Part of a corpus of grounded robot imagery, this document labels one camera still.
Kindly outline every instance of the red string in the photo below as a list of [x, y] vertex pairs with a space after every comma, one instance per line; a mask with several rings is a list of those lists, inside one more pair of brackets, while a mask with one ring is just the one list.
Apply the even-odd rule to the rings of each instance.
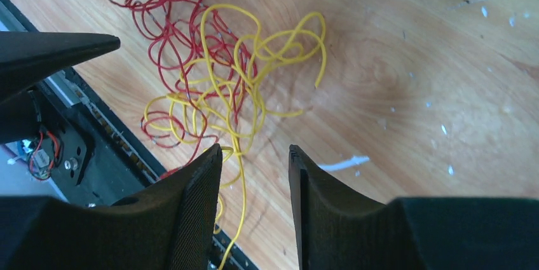
[[[171, 138], [175, 137], [170, 133], [162, 135], [150, 133], [148, 130], [148, 125], [151, 123], [158, 121], [166, 121], [167, 123], [172, 122], [174, 127], [181, 130], [182, 139], [184, 139], [187, 135], [198, 140], [194, 153], [187, 162], [188, 164], [194, 160], [203, 139], [212, 138], [214, 142], [219, 140], [216, 135], [205, 134], [208, 125], [208, 117], [194, 103], [194, 101], [198, 99], [197, 96], [202, 94], [202, 92], [189, 85], [189, 73], [193, 70], [195, 65], [184, 68], [184, 65], [186, 65], [189, 61], [204, 57], [204, 50], [200, 36], [200, 18], [207, 9], [207, 6], [202, 3], [203, 0], [124, 0], [123, 3], [110, 0], [110, 2], [131, 11], [133, 22], [137, 30], [146, 39], [151, 41], [148, 46], [147, 54], [150, 61], [152, 61], [152, 63], [157, 67], [161, 82], [169, 93], [185, 94], [189, 100], [189, 103], [193, 107], [193, 110], [195, 110], [203, 120], [202, 125], [204, 126], [200, 131], [200, 134], [188, 133], [184, 125], [182, 125], [177, 118], [170, 116], [168, 112], [164, 111], [151, 111], [149, 112], [149, 115], [152, 116], [152, 118], [149, 118], [149, 121], [144, 121], [144, 118], [142, 118], [140, 121], [140, 128], [142, 131], [154, 142], [154, 144], [162, 148], [174, 148], [177, 147], [180, 142], [168, 145], [161, 143], [160, 141], [163, 139], [168, 138], [170, 140]], [[173, 19], [173, 9], [179, 3], [184, 3], [191, 6], [192, 10], [188, 19]], [[232, 108], [234, 121], [237, 124], [238, 115], [247, 94], [245, 83], [241, 80], [241, 77], [238, 76], [237, 72], [231, 68], [232, 64], [234, 63], [231, 52], [234, 49], [238, 38], [233, 34], [228, 25], [226, 25], [223, 19], [219, 16], [218, 12], [215, 10], [212, 11], [211, 18], [208, 18], [207, 25], [213, 28], [214, 31], [213, 34], [207, 34], [206, 36], [207, 44], [211, 44], [211, 46], [208, 47], [209, 54], [212, 59], [219, 63], [219, 66], [212, 65], [213, 70], [215, 70], [216, 67], [227, 67], [229, 68], [227, 80], [236, 81], [232, 92]], [[184, 53], [187, 49], [189, 50], [189, 54], [182, 59], [180, 51], [183, 50]], [[251, 59], [251, 54], [244, 44], [241, 45], [240, 49], [239, 67], [243, 72], [246, 72], [247, 62]], [[167, 55], [172, 56], [174, 60], [172, 65], [166, 66], [163, 63], [163, 55], [165, 52]], [[168, 83], [165, 79], [165, 73], [171, 71], [175, 71], [176, 74], [178, 74], [177, 72], [179, 71], [184, 80], [182, 81], [178, 79], [174, 83]], [[256, 75], [257, 67], [255, 65], [253, 66], [253, 76]], [[229, 97], [229, 94], [227, 93], [223, 93], [223, 95], [225, 97]], [[205, 96], [205, 100], [215, 97], [219, 97], [216, 92], [209, 93]]]

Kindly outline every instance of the wood grain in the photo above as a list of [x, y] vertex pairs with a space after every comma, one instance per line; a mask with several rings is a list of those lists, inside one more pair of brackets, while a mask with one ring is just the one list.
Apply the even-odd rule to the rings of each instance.
[[[107, 0], [12, 1], [39, 30], [120, 37], [120, 50], [76, 70], [165, 167], [187, 160], [191, 146], [155, 148], [138, 129], [145, 104], [165, 89], [146, 55], [149, 41], [128, 11]], [[238, 245], [261, 269], [297, 269], [289, 144], [300, 145], [318, 163], [368, 155], [371, 162], [335, 176], [382, 202], [408, 195], [539, 197], [538, 0], [487, 0], [457, 9], [450, 7], [465, 0], [207, 4], [215, 2], [254, 12], [266, 32], [289, 29], [310, 11], [322, 12], [329, 30], [327, 73], [319, 89], [313, 88], [317, 62], [289, 67], [270, 85], [277, 91], [274, 104], [308, 112], [269, 118], [246, 157], [248, 214]], [[236, 171], [228, 162], [222, 178]], [[224, 190], [221, 224], [228, 234], [237, 227], [240, 194], [239, 185]]]

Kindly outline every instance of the yellow rope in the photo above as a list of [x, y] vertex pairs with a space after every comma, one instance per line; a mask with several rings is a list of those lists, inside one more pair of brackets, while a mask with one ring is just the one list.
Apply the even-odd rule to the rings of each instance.
[[[241, 14], [244, 14], [251, 18], [256, 26], [257, 30], [254, 35], [244, 35], [242, 36], [235, 45], [234, 52], [233, 52], [233, 58], [234, 63], [232, 64], [232, 68], [237, 72], [237, 74], [241, 77], [242, 83], [245, 83], [246, 85], [246, 91], [247, 94], [251, 97], [253, 108], [252, 108], [252, 123], [251, 123], [251, 131], [249, 133], [238, 133], [234, 129], [234, 126], [231, 121], [231, 113], [233, 112], [233, 89], [234, 86], [237, 84], [237, 82], [234, 81], [228, 81], [227, 79], [220, 78], [219, 76], [216, 76], [212, 70], [212, 64], [218, 64], [215, 60], [212, 59], [212, 57], [209, 54], [208, 45], [206, 42], [206, 19], [208, 17], [208, 14], [213, 10], [218, 9], [229, 9], [229, 10], [235, 10], [240, 12]], [[321, 25], [321, 33], [320, 35], [317, 35], [313, 31], [303, 29], [303, 26], [307, 21], [309, 21], [312, 18], [317, 18], [320, 21]], [[272, 114], [274, 116], [280, 116], [280, 117], [293, 117], [298, 116], [303, 113], [302, 110], [294, 111], [294, 112], [275, 112], [267, 110], [266, 104], [264, 102], [264, 99], [262, 98], [262, 95], [260, 94], [260, 86], [268, 76], [269, 73], [272, 71], [275, 71], [276, 69], [280, 67], [284, 67], [286, 65], [290, 64], [297, 64], [306, 61], [307, 59], [311, 58], [314, 54], [316, 54], [318, 51], [322, 52], [322, 62], [320, 66], [320, 72], [318, 73], [317, 80], [315, 81], [315, 86], [318, 87], [320, 84], [320, 81], [322, 80], [322, 76], [324, 75], [325, 71], [325, 65], [327, 61], [327, 55], [326, 50], [324, 46], [324, 38], [325, 38], [325, 21], [322, 16], [322, 14], [318, 12], [309, 13], [306, 15], [296, 26], [293, 30], [284, 30], [281, 32], [278, 32], [266, 39], [261, 39], [260, 34], [262, 31], [262, 27], [260, 24], [260, 21], [251, 13], [249, 13], [246, 10], [243, 10], [237, 6], [233, 6], [230, 4], [216, 4], [213, 6], [210, 6], [202, 15], [201, 19], [201, 25], [200, 25], [200, 36], [201, 36], [201, 43], [202, 47], [204, 49], [204, 57], [194, 59], [184, 65], [184, 68], [189, 68], [193, 64], [197, 63], [206, 63], [206, 66], [208, 68], [208, 76], [206, 78], [201, 78], [197, 80], [189, 80], [189, 84], [201, 84], [201, 83], [211, 83], [212, 86], [204, 91], [196, 100], [192, 100], [194, 104], [199, 108], [199, 110], [207, 113], [208, 116], [215, 116], [221, 121], [224, 122], [226, 126], [219, 126], [217, 124], [208, 124], [208, 125], [202, 125], [207, 126], [208, 128], [217, 130], [219, 132], [225, 132], [231, 136], [232, 146], [223, 146], [222, 149], [225, 152], [225, 155], [223, 157], [223, 162], [228, 160], [232, 155], [235, 155], [238, 159], [238, 165], [239, 165], [239, 172], [238, 175], [230, 180], [227, 183], [224, 183], [220, 186], [220, 188], [229, 187], [230, 185], [234, 184], [238, 179], [241, 179], [242, 182], [242, 196], [243, 196], [243, 202], [242, 202], [242, 216], [240, 218], [240, 223], [238, 225], [238, 230], [234, 237], [232, 237], [230, 244], [228, 245], [225, 253], [224, 258], [222, 259], [221, 265], [219, 266], [219, 269], [222, 269], [224, 267], [224, 263], [226, 262], [226, 259], [230, 253], [230, 250], [232, 249], [232, 246], [237, 241], [243, 227], [243, 223], [245, 221], [245, 215], [247, 213], [247, 189], [245, 186], [245, 172], [243, 170], [243, 161], [242, 156], [245, 155], [252, 143], [255, 134], [263, 127], [264, 120], [266, 118], [267, 114]], [[317, 45], [308, 53], [305, 53], [305, 49], [303, 48], [302, 44], [295, 41], [298, 35], [304, 35], [308, 37], [312, 37], [317, 42]], [[272, 42], [274, 39], [288, 36], [288, 40], [285, 42], [285, 44], [282, 46], [282, 48], [274, 53], [271, 51], [268, 47], [268, 44]], [[240, 47], [241, 45], [246, 41], [252, 41], [253, 42], [253, 54], [252, 58], [248, 61], [247, 64], [247, 73], [243, 72], [241, 69], [241, 63], [240, 63]], [[295, 57], [284, 57], [285, 54], [290, 54], [289, 52], [291, 50], [296, 50], [299, 52]], [[261, 62], [264, 64], [264, 66], [259, 69], [259, 72], [257, 76], [253, 77], [252, 71], [253, 71], [253, 65], [255, 63], [255, 60], [258, 60], [257, 65], [260, 65]], [[182, 81], [185, 81], [185, 79], [180, 74], [179, 77]], [[228, 90], [229, 97], [226, 98], [222, 92], [222, 87], [225, 87], [225, 89]], [[226, 106], [226, 114], [223, 115], [219, 112], [217, 112], [215, 109], [213, 109], [207, 102], [206, 96], [210, 93], [216, 93], [222, 103]], [[154, 100], [150, 101], [146, 108], [144, 109], [144, 117], [146, 121], [149, 120], [148, 118], [148, 112], [150, 107], [157, 101], [160, 100], [168, 100], [170, 101], [170, 107], [168, 110], [169, 115], [173, 116], [174, 114], [174, 107], [176, 105], [182, 106], [183, 111], [183, 125], [185, 127], [185, 131], [188, 133], [194, 133], [197, 134], [198, 127], [200, 125], [197, 125], [197, 110], [193, 110], [193, 114], [191, 116], [191, 127], [189, 127], [189, 118], [188, 118], [188, 108], [191, 108], [191, 104], [188, 100], [188, 96], [183, 95], [182, 93], [170, 93], [168, 95], [164, 95], [161, 97], [157, 97]], [[185, 144], [196, 144], [199, 140], [198, 138], [194, 140], [186, 140], [182, 139], [181, 135], [178, 134], [178, 127], [174, 126], [174, 122], [172, 119], [170, 120], [170, 126], [158, 126], [155, 124], [150, 124], [154, 129], [161, 130], [164, 132], [170, 132], [173, 134], [173, 136], [180, 142]], [[247, 147], [241, 148], [240, 147], [240, 139], [246, 138], [249, 140]], [[218, 197], [218, 203], [219, 203], [219, 211], [217, 213], [217, 216], [215, 218], [215, 222], [221, 218], [224, 205], [222, 202], [221, 195]]]

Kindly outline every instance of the wooden table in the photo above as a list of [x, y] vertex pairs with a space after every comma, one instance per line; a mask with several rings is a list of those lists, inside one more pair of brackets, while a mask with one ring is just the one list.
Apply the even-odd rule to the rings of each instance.
[[[165, 90], [146, 54], [149, 41], [127, 10], [107, 0], [12, 1], [39, 30], [119, 36], [120, 50], [76, 70], [165, 167], [187, 160], [190, 145], [159, 149], [139, 130], [144, 106]], [[245, 160], [248, 213], [238, 244], [261, 269], [297, 269], [289, 144], [318, 163], [368, 155], [369, 163], [335, 176], [383, 202], [400, 195], [539, 196], [538, 0], [207, 4], [214, 2], [254, 12], [268, 32], [289, 29], [311, 11], [324, 14], [329, 30], [319, 89], [316, 65], [289, 67], [274, 82], [283, 107], [309, 111], [269, 118]], [[237, 167], [230, 161], [223, 170], [230, 179]], [[229, 235], [240, 216], [240, 193], [239, 185], [223, 190], [221, 224]]]

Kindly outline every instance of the black pointed object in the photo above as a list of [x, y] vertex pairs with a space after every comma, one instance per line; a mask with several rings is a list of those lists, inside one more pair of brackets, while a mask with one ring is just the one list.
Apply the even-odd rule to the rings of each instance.
[[0, 32], [0, 102], [119, 46], [118, 37], [106, 34]]

